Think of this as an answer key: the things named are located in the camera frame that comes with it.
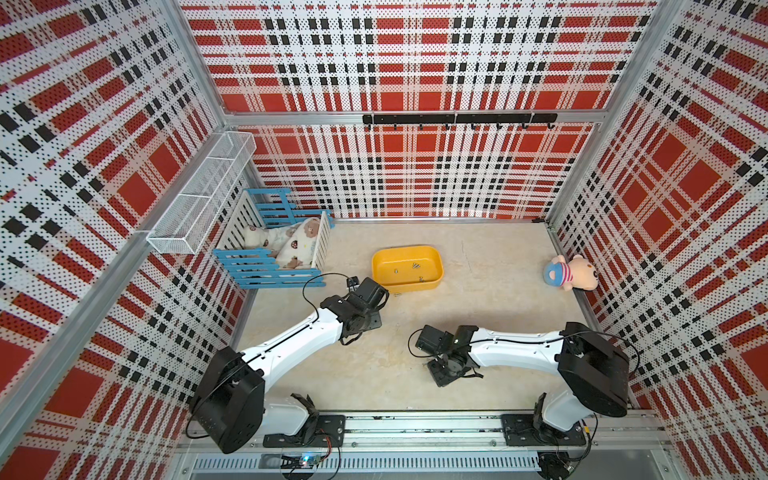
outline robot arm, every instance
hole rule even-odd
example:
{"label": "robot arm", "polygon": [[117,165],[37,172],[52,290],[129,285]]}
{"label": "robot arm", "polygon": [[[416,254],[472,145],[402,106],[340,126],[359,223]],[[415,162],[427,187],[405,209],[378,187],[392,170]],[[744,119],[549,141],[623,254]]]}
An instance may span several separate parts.
{"label": "robot arm", "polygon": [[435,358],[427,366],[438,386],[482,366],[517,366],[562,376],[564,385],[543,394],[534,427],[567,432],[592,412],[627,414],[629,359],[586,326],[568,322],[549,333],[499,333],[462,325],[452,335],[424,326],[416,347]]}
{"label": "robot arm", "polygon": [[257,432],[298,435],[301,444],[315,435],[318,413],[311,399],[293,394],[265,402],[264,395],[316,351],[381,326],[379,310],[389,292],[370,278],[357,288],[348,285],[348,295],[326,298],[316,312],[271,340],[241,353],[225,347],[214,354],[190,411],[222,452],[234,452]]}

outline yellow plastic container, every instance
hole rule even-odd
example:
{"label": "yellow plastic container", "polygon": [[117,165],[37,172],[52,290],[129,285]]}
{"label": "yellow plastic container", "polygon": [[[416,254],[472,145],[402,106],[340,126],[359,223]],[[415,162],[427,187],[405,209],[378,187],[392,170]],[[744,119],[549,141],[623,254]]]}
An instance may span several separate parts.
{"label": "yellow plastic container", "polygon": [[440,253],[427,245],[379,250],[372,267],[373,279],[390,293],[431,290],[443,275]]}

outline white wire basket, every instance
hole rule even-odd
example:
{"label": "white wire basket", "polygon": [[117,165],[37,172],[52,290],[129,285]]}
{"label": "white wire basket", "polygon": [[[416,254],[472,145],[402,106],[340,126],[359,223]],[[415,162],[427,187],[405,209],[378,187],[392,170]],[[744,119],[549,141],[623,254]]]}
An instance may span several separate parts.
{"label": "white wire basket", "polygon": [[228,131],[174,198],[147,238],[158,253],[194,255],[243,173],[256,143],[246,132]]}

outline red plaid wall panel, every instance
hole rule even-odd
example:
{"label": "red plaid wall panel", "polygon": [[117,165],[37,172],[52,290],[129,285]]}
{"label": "red plaid wall panel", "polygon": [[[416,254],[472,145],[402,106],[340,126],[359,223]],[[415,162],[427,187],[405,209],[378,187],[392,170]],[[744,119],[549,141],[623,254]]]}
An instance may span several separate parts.
{"label": "red plaid wall panel", "polygon": [[0,7],[4,395],[212,128],[147,2]]}
{"label": "red plaid wall panel", "polygon": [[245,299],[210,253],[224,220],[199,254],[144,261],[1,480],[165,476],[187,403],[211,356],[229,344]]}
{"label": "red plaid wall panel", "polygon": [[556,225],[692,476],[764,478],[768,3],[685,2]]}
{"label": "red plaid wall panel", "polygon": [[232,112],[603,108],[656,5],[180,3]]}
{"label": "red plaid wall panel", "polygon": [[[0,3],[2,395],[213,128],[158,5]],[[0,478],[162,477],[244,298],[209,253],[218,231],[150,255]]]}
{"label": "red plaid wall panel", "polygon": [[243,129],[267,187],[337,217],[541,218],[592,126]]}

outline blue plastic crib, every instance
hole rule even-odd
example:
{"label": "blue plastic crib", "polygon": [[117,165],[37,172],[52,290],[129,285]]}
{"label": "blue plastic crib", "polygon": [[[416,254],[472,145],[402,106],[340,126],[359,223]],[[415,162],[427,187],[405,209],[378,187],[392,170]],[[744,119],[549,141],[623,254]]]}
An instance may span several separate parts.
{"label": "blue plastic crib", "polygon": [[[237,201],[214,254],[232,278],[244,289],[296,288],[322,273],[333,220],[330,210],[299,210],[288,201],[289,188],[247,188]],[[279,202],[259,203],[258,197],[277,196]],[[274,228],[303,222],[307,217],[320,217],[315,251],[310,268],[281,269],[275,259],[268,257],[266,248],[244,248],[243,232],[251,225]],[[312,280],[307,286],[325,286],[323,277]]]}

